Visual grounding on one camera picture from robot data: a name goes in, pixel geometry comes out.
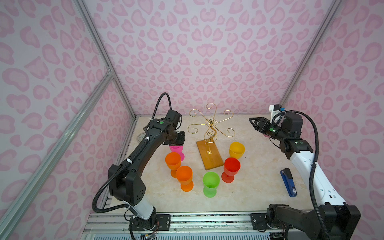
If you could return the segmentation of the pink wine glass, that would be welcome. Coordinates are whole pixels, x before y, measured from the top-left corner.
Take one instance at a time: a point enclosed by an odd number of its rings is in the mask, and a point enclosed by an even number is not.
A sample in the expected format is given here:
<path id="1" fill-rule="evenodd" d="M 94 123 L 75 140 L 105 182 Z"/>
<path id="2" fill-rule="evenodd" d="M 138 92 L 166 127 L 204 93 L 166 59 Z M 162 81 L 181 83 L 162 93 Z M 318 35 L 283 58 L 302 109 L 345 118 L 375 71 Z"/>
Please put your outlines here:
<path id="1" fill-rule="evenodd" d="M 171 152 L 178 153 L 181 156 L 181 161 L 185 159 L 183 149 L 184 149 L 184 146 L 170 146 Z"/>

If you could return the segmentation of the orange wine glass front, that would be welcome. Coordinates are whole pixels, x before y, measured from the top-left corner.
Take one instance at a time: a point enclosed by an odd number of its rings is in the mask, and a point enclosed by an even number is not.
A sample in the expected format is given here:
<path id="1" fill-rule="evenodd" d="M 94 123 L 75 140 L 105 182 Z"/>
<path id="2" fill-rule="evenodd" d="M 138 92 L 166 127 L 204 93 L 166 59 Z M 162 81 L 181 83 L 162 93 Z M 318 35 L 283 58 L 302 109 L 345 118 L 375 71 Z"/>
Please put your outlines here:
<path id="1" fill-rule="evenodd" d="M 181 166 L 181 155 L 179 153 L 171 152 L 167 154 L 165 162 L 168 168 L 171 170 L 171 176 L 176 178 L 176 172 Z"/>

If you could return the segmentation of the orange wine glass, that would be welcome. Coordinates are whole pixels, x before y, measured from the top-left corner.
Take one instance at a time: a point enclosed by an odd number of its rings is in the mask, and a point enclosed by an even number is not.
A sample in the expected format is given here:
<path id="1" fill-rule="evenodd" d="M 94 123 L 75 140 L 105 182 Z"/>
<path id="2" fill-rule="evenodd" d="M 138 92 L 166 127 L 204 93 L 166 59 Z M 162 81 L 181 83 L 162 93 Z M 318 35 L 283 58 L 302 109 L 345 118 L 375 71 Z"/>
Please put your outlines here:
<path id="1" fill-rule="evenodd" d="M 181 166 L 176 171 L 176 178 L 181 184 L 181 189 L 184 192 L 189 192 L 193 189 L 193 170 L 188 166 Z"/>
<path id="2" fill-rule="evenodd" d="M 179 153 L 171 152 L 167 154 L 165 162 L 168 168 L 171 170 L 171 176 L 176 178 L 176 172 L 181 166 L 181 155 Z"/>

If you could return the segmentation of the yellow wine glass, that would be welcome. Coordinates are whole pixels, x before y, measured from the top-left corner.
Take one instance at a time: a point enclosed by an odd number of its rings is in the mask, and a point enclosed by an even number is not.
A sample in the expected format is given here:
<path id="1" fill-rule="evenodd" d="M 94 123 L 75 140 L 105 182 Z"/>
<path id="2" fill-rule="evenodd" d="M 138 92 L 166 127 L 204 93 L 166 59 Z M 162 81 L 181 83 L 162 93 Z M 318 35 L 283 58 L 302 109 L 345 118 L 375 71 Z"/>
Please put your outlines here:
<path id="1" fill-rule="evenodd" d="M 245 146 L 238 142 L 231 143 L 229 148 L 230 157 L 235 159 L 240 159 L 245 153 L 245 151 Z"/>

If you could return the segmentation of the green wine glass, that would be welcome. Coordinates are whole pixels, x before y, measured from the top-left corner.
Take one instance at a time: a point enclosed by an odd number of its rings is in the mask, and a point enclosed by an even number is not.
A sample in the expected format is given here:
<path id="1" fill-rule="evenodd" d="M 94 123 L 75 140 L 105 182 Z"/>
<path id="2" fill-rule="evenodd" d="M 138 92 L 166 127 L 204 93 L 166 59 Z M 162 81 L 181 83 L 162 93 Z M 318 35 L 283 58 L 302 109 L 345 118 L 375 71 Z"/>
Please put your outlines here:
<path id="1" fill-rule="evenodd" d="M 207 198 L 213 198 L 217 194 L 220 177 L 215 172 L 208 172 L 203 176 L 203 193 Z"/>

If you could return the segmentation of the red wine glass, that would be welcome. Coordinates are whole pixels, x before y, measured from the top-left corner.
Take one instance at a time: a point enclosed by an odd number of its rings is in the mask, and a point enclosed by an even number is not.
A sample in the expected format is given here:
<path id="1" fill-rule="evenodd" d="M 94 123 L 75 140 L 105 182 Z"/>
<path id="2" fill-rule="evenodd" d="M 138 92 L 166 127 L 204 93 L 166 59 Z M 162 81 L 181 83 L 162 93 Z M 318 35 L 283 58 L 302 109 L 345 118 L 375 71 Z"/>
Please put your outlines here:
<path id="1" fill-rule="evenodd" d="M 224 171 L 221 175 L 222 180 L 225 183 L 232 183 L 235 179 L 235 175 L 239 172 L 241 163 L 236 158 L 228 158 L 224 162 Z"/>

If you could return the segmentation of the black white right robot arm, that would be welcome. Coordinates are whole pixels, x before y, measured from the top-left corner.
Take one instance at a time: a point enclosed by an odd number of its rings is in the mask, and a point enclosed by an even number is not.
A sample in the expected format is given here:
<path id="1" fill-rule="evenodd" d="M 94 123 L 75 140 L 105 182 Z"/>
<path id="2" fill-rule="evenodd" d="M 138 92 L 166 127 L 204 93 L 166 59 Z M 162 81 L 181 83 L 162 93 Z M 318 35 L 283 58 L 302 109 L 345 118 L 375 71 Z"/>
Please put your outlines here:
<path id="1" fill-rule="evenodd" d="M 254 129 L 280 142 L 280 150 L 306 181 L 313 206 L 311 211 L 288 205 L 271 204 L 266 212 L 266 225 L 286 231 L 297 229 L 311 240 L 351 239 L 361 213 L 336 191 L 318 163 L 320 154 L 317 126 L 300 111 L 279 112 L 268 120 L 250 118 Z"/>

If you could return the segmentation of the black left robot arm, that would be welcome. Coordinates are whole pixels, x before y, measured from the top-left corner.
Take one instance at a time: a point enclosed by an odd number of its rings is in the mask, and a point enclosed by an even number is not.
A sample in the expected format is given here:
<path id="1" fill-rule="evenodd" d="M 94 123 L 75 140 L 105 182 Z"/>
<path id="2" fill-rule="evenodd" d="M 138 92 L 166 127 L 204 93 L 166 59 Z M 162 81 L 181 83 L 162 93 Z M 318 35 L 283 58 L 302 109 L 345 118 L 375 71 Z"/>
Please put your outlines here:
<path id="1" fill-rule="evenodd" d="M 122 204 L 103 209 L 104 213 L 125 208 L 146 229 L 155 225 L 156 208 L 145 198 L 146 186 L 141 176 L 160 145 L 184 144 L 185 133 L 177 132 L 181 120 L 182 115 L 174 110 L 169 110 L 164 118 L 151 119 L 144 127 L 145 136 L 135 150 L 120 165 L 109 168 L 109 192 Z"/>

